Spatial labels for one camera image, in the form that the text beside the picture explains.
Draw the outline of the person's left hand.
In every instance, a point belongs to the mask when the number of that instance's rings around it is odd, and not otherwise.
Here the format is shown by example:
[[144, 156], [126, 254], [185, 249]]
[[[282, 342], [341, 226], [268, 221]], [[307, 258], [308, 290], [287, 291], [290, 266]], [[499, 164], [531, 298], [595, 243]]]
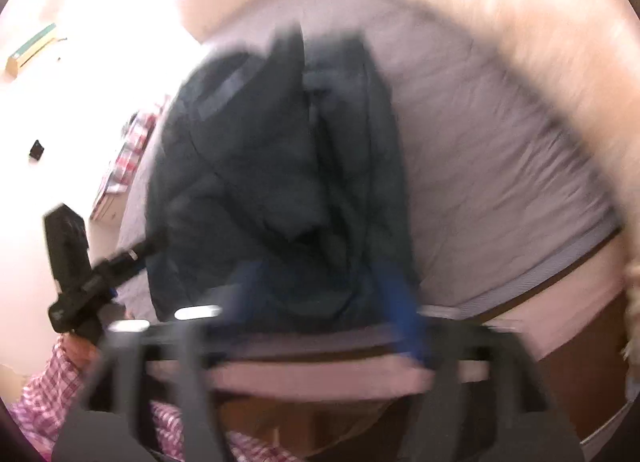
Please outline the person's left hand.
[[99, 358], [96, 345], [73, 333], [62, 336], [62, 346], [70, 362], [79, 371], [85, 371]]

